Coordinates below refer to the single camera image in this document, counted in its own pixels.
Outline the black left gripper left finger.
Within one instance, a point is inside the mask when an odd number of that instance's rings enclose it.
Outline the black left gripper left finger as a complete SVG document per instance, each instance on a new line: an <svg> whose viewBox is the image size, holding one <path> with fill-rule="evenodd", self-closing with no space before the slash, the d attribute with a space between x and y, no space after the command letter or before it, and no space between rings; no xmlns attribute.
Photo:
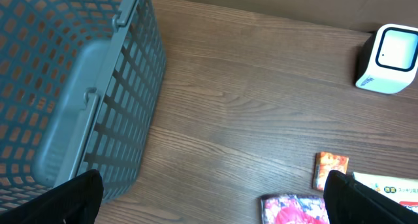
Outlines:
<svg viewBox="0 0 418 224"><path fill-rule="evenodd" d="M104 193L98 170L89 170L1 215L1 224L91 224Z"/></svg>

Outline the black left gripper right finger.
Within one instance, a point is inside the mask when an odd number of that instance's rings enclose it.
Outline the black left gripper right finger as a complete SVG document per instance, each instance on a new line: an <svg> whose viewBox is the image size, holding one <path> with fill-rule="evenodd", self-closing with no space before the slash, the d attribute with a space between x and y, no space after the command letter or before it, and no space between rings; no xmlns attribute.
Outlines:
<svg viewBox="0 0 418 224"><path fill-rule="evenodd" d="M417 224L417 213L338 170L329 172L323 198L330 224Z"/></svg>

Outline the small orange box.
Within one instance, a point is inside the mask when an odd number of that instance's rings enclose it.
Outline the small orange box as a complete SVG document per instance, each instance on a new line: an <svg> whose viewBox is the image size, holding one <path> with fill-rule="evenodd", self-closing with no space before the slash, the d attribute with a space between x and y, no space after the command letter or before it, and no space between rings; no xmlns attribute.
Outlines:
<svg viewBox="0 0 418 224"><path fill-rule="evenodd" d="M319 152L315 158L315 169L312 186L318 191L323 191L329 172L337 170L345 174L347 172L349 157L336 155L330 152Z"/></svg>

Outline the red purple snack packet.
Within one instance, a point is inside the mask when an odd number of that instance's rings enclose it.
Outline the red purple snack packet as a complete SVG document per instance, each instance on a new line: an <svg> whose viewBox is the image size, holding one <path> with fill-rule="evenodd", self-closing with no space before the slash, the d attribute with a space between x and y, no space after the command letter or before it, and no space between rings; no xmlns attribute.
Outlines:
<svg viewBox="0 0 418 224"><path fill-rule="evenodd" d="M318 196L271 194L260 197L262 224L329 224L325 201Z"/></svg>

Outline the gold wet wipes pack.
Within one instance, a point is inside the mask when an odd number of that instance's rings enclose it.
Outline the gold wet wipes pack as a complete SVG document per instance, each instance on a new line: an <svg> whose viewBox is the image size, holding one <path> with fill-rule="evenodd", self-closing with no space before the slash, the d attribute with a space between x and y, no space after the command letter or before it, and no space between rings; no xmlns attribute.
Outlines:
<svg viewBox="0 0 418 224"><path fill-rule="evenodd" d="M418 181L353 172L353 178L363 185L377 191L405 208L417 213Z"/></svg>

